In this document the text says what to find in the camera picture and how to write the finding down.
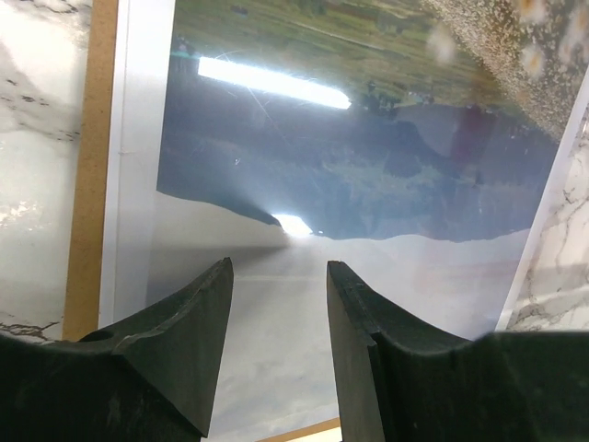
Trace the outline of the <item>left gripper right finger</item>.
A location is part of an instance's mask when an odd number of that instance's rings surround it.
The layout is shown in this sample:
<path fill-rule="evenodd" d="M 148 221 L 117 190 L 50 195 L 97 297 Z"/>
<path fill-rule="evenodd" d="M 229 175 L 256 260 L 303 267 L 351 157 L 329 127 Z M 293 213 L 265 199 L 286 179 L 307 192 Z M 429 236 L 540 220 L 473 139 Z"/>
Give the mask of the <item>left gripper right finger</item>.
<path fill-rule="evenodd" d="M 584 441 L 588 335 L 468 341 L 412 315 L 344 262 L 327 265 L 329 334 L 346 441 Z"/>

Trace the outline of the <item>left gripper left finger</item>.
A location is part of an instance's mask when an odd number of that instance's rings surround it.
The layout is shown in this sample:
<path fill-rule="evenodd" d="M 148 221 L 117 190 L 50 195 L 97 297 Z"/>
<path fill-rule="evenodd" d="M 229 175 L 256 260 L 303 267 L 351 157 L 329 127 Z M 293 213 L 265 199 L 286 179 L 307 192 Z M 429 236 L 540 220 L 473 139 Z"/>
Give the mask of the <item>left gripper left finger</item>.
<path fill-rule="evenodd" d="M 222 259 L 79 341 L 1 339 L 5 441 L 198 441 L 209 433 L 234 285 Z"/>

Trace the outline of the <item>landscape photo print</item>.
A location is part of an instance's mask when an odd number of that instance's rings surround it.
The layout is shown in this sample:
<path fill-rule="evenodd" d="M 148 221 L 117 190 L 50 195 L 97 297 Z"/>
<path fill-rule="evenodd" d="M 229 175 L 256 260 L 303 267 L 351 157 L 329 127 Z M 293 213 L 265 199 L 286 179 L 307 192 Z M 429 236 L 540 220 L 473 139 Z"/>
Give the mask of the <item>landscape photo print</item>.
<path fill-rule="evenodd" d="M 99 324 L 229 258 L 209 430 L 338 415 L 326 267 L 504 330 L 588 90 L 584 1 L 122 1 Z"/>

